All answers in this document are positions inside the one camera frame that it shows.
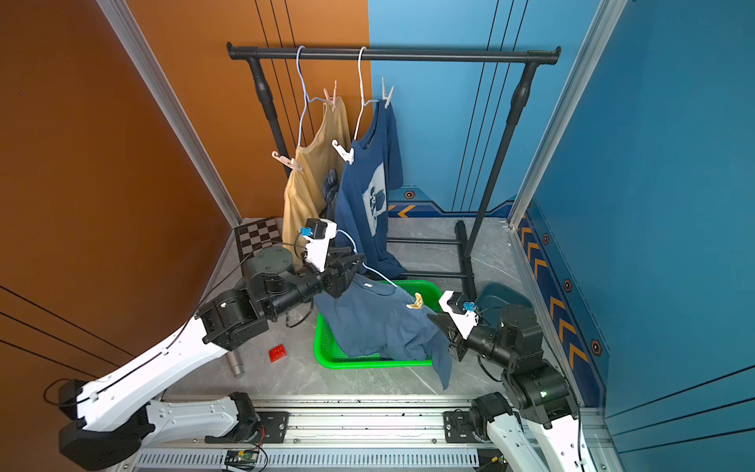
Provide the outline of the yellow clothespin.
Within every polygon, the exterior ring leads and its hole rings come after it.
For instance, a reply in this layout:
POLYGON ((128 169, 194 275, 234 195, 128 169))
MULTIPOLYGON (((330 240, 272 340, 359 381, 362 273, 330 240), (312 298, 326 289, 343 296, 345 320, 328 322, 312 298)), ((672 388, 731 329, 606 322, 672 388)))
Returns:
POLYGON ((407 308, 411 310, 422 310, 424 307, 424 299, 421 293, 415 293, 415 300, 411 304, 407 304, 407 308))

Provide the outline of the slate blue t-shirt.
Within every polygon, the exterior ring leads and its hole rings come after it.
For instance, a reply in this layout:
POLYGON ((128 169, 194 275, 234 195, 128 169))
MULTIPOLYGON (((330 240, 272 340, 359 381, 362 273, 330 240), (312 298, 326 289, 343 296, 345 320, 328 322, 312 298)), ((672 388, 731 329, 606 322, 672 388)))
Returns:
POLYGON ((412 295, 358 275, 340 298, 326 293, 314 298, 315 308, 335 336, 340 349, 349 357, 379 354, 398 361, 432 360, 443 389, 450 384, 453 359, 449 341, 428 319, 438 313, 424 305, 411 310, 412 295))

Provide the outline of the light blue wire hanger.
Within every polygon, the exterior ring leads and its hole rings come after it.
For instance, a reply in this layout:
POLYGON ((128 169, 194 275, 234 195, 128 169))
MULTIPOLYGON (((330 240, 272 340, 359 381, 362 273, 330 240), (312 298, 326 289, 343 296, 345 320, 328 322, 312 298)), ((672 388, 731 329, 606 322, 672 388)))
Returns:
MULTIPOLYGON (((357 247, 356 241, 352 238, 352 236, 348 232, 344 231, 343 229, 338 229, 338 230, 336 230, 336 233, 344 235, 349 240, 349 242, 351 243, 352 249, 353 249, 353 251, 354 251, 355 254, 361 254, 358 251, 358 247, 357 247)), ((363 263, 363 267, 366 269, 366 271, 371 271, 372 273, 374 273, 379 278, 381 278, 383 281, 387 282, 388 284, 392 285, 393 287, 398 287, 398 285, 394 281, 392 281, 391 279, 389 279, 388 277, 386 277, 383 273, 381 273, 377 269, 374 269, 373 267, 371 267, 370 265, 368 265, 366 263, 366 261, 367 261, 366 256, 364 256, 364 257, 365 257, 365 262, 363 263)))

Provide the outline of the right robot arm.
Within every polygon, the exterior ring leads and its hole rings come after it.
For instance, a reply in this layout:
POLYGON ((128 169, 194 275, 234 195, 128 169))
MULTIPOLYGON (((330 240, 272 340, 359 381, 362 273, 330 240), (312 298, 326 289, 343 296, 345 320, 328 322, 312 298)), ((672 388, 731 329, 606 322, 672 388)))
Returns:
POLYGON ((576 396, 544 357, 544 334, 534 310, 508 304, 493 328, 483 317, 450 308, 430 320, 451 345, 503 369, 505 393, 471 402, 474 434, 503 454, 511 471, 595 471, 576 396))

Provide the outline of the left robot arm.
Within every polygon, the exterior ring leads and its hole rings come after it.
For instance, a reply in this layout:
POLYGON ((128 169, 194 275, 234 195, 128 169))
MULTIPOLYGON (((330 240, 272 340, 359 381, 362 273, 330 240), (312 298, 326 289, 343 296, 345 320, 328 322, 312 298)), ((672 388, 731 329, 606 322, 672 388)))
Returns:
POLYGON ((200 306, 165 340, 96 381, 71 380, 59 387, 57 407, 70 420, 59 433, 59 452, 86 471, 98 471, 148 444, 190 438, 259 442, 263 426, 246 393, 179 403, 157 395, 316 295, 340 297, 363 261, 350 249, 334 248, 324 253, 323 267, 295 269, 292 254, 280 245, 245 257, 238 283, 200 306))

